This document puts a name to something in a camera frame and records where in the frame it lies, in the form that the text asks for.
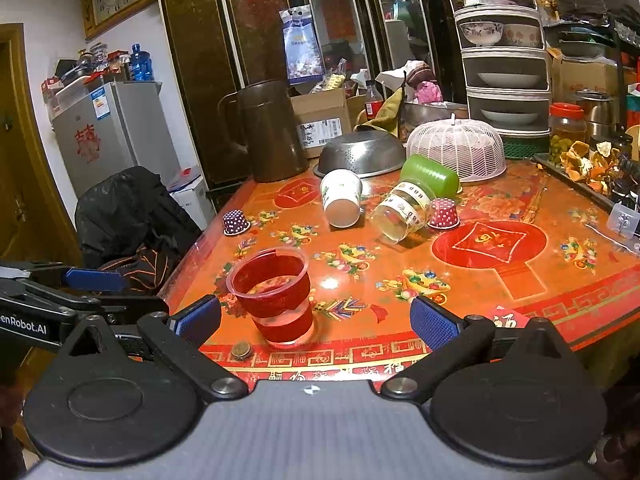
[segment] pink cloth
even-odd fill
[[[417,91],[415,92],[415,96],[418,99],[418,104],[421,105],[441,103],[444,101],[440,87],[436,85],[436,83],[432,83],[430,81],[423,81],[420,83]]]

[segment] table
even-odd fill
[[[386,380],[430,352],[409,324],[418,294],[457,316],[483,314],[505,326],[548,317],[576,350],[640,317],[640,260],[586,227],[617,237],[605,227],[604,211],[532,162],[510,162],[503,176],[463,187],[459,228],[423,229],[389,246],[369,216],[398,176],[364,180],[366,214],[345,230],[326,222],[311,171],[272,184],[248,181],[161,297],[174,313],[215,293],[222,324],[201,351],[250,386],[258,379]],[[235,208],[252,227],[225,237],[222,214]],[[300,248],[310,261],[316,323],[314,341],[290,351],[264,343],[225,285],[235,262],[280,245]],[[245,361],[231,355],[240,341],[254,350]]]

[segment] coin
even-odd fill
[[[231,347],[231,355],[238,360],[247,359],[251,352],[251,345],[246,341],[241,341]]]

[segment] stacked plate rack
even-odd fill
[[[462,51],[469,117],[489,123],[500,133],[507,158],[546,152],[551,88],[536,0],[472,7],[465,7],[464,0],[450,1]]]

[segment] dried orange peel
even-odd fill
[[[573,182],[585,182],[594,191],[609,194],[609,182],[618,174],[620,150],[610,142],[600,142],[589,158],[589,145],[577,140],[568,152],[561,153],[560,162]]]

